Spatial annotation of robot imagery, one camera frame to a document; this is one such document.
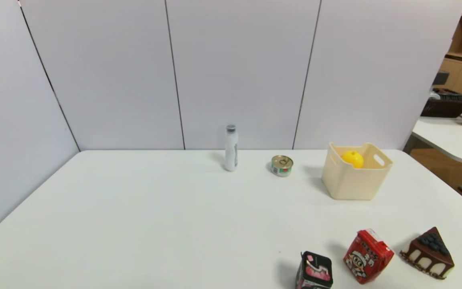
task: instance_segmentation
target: red snack box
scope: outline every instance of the red snack box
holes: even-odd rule
[[[372,229],[361,230],[343,261],[361,283],[373,281],[390,263],[393,251]]]

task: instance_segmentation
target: cake slice model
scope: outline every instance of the cake slice model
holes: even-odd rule
[[[400,256],[410,265],[436,279],[445,279],[454,267],[454,261],[436,227],[409,243]]]

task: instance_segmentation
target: yellow fruit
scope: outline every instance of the yellow fruit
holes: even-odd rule
[[[361,169],[363,167],[363,156],[356,151],[349,151],[344,153],[341,156],[341,159],[346,163],[351,163],[352,166],[356,169]]]

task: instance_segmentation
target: cream plastic basket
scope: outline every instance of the cream plastic basket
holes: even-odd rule
[[[363,168],[356,169],[341,159],[348,151],[357,151],[363,156]],[[337,147],[329,143],[322,181],[333,199],[374,198],[393,162],[372,143],[360,147]]]

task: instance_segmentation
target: tin can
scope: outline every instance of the tin can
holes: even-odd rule
[[[311,252],[301,254],[302,260],[295,277],[296,289],[329,289],[332,286],[330,258]]]
[[[276,176],[289,176],[294,161],[285,155],[276,155],[272,158],[271,171]]]
[[[361,230],[352,242],[343,261],[361,283],[373,281],[393,257],[393,251],[372,229]]]

